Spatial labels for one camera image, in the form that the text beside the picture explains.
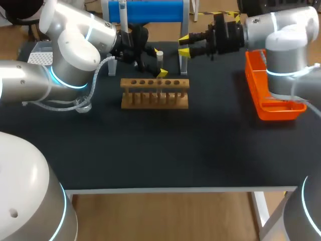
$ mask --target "white frame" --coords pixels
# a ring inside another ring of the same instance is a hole
[[[271,235],[280,228],[284,228],[283,208],[290,195],[287,195],[279,204],[275,212],[269,215],[264,191],[294,191],[296,187],[182,187],[182,188],[115,188],[115,189],[83,189],[66,190],[69,199],[73,195],[86,194],[123,194],[123,193],[204,193],[204,192],[251,192],[256,221],[259,226],[259,240],[273,241]]]
[[[191,0],[193,6],[194,22],[197,22],[199,16],[200,0]]]

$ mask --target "test tube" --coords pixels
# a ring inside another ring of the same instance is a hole
[[[157,71],[158,73],[161,72],[161,69],[163,68],[163,51],[157,51],[156,53],[156,59],[157,59]],[[157,102],[158,104],[161,101],[161,95],[162,95],[162,89],[158,88],[157,90]]]

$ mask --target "white cable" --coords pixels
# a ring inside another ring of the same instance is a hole
[[[51,107],[51,106],[48,106],[48,105],[45,105],[45,104],[42,104],[42,103],[36,102],[36,101],[32,101],[31,103],[33,103],[33,104],[35,104],[35,105],[37,105],[37,106],[40,106],[40,107],[42,107],[42,108],[44,108],[44,109],[51,110],[51,111],[70,111],[70,110],[75,110],[75,109],[78,109],[78,108],[81,108],[81,107],[87,105],[87,104],[90,102],[92,96],[94,95],[94,91],[95,91],[95,87],[96,87],[96,81],[97,81],[97,76],[98,76],[98,73],[99,73],[100,68],[101,68],[105,63],[107,63],[108,61],[114,60],[114,59],[115,59],[115,56],[109,56],[109,57],[105,58],[104,60],[102,60],[102,61],[99,63],[99,65],[98,65],[98,67],[97,67],[97,69],[96,69],[96,71],[95,71],[95,73],[94,73],[94,77],[93,77],[93,80],[92,80],[92,85],[91,85],[90,93],[89,93],[88,97],[87,97],[83,102],[81,102],[80,104],[78,104],[78,105],[76,105],[76,106],[73,106],[73,107],[68,107],[68,108],[65,108],[65,107],[64,107],[64,108],[55,108],[55,107]]]

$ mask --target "cable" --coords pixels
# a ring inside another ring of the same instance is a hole
[[[7,18],[0,12],[0,16],[3,17],[5,20],[7,20]]]
[[[45,105],[45,104],[42,104],[42,103],[36,102],[36,101],[31,101],[31,103],[33,103],[33,104],[35,104],[35,105],[37,105],[37,106],[39,106],[39,107],[42,107],[42,108],[44,108],[44,109],[51,110],[51,111],[70,111],[70,110],[75,110],[75,109],[78,109],[78,108],[81,108],[81,107],[87,105],[87,104],[90,102],[92,96],[94,95],[94,91],[95,91],[95,87],[96,87],[96,81],[97,81],[97,76],[98,76],[98,73],[99,73],[100,68],[101,68],[105,63],[107,63],[107,62],[110,61],[110,60],[114,60],[115,58],[116,58],[115,56],[110,56],[110,57],[105,58],[104,60],[102,60],[102,61],[99,63],[99,65],[98,65],[98,67],[97,67],[97,69],[96,69],[96,71],[95,71],[93,80],[92,80],[92,85],[91,85],[90,93],[89,93],[88,97],[87,97],[83,102],[81,102],[80,104],[78,104],[78,105],[76,105],[76,106],[73,106],[73,107],[68,107],[68,108],[55,108],[55,107],[51,107],[51,106],[48,106],[48,105]]]
[[[87,3],[85,3],[85,5],[86,4],[92,4],[92,3],[96,2],[96,1],[98,1],[98,0],[93,0],[93,1],[87,2]]]

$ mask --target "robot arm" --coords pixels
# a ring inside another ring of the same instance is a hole
[[[57,0],[44,6],[40,30],[52,40],[52,66],[0,61],[1,102],[73,101],[92,80],[99,52],[117,52],[122,44],[112,24]]]
[[[268,87],[272,96],[284,100],[309,100],[320,103],[321,68],[308,67],[307,46],[317,39],[319,20],[312,7],[290,9],[247,18],[242,25],[225,23],[223,14],[214,16],[215,25],[205,33],[191,33],[181,45],[206,40],[201,48],[181,49],[181,55],[225,54],[266,49]]]

